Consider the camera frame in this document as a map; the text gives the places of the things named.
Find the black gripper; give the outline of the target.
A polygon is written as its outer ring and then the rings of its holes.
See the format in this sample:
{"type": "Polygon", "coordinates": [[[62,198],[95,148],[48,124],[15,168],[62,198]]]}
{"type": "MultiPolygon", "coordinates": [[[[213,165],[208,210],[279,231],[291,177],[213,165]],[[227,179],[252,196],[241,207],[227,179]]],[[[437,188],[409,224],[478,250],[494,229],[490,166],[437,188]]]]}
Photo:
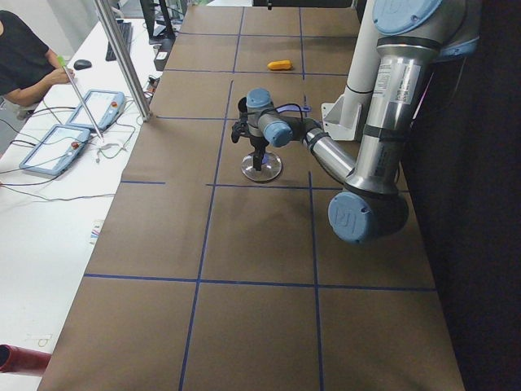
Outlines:
{"type": "Polygon", "coordinates": [[[257,136],[251,135],[249,137],[249,142],[252,145],[252,147],[254,148],[254,153],[252,155],[253,168],[256,171],[261,171],[263,154],[265,153],[265,149],[267,147],[267,140],[263,136],[257,137],[257,136]]]}

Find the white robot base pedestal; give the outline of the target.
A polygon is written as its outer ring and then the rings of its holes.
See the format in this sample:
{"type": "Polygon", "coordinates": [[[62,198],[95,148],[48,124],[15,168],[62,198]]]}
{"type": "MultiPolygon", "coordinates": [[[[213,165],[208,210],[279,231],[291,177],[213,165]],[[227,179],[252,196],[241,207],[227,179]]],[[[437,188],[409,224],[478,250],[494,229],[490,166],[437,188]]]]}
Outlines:
{"type": "Polygon", "coordinates": [[[361,19],[344,92],[334,103],[322,105],[322,122],[334,140],[359,141],[366,123],[380,65],[376,45],[379,32],[372,19],[374,1],[368,0],[361,19]]]}

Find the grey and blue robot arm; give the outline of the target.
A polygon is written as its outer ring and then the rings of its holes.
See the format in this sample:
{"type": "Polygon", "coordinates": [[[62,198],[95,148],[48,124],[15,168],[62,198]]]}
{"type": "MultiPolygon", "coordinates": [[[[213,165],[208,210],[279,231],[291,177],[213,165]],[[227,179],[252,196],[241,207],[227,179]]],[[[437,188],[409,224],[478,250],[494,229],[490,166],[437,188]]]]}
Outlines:
{"type": "Polygon", "coordinates": [[[368,1],[344,92],[322,119],[284,116],[269,92],[239,101],[231,138],[248,138],[260,170],[268,146],[304,144],[343,190],[328,207],[332,230],[360,243],[399,231],[409,208],[396,187],[404,145],[433,63],[470,55],[479,1],[368,1]]]}

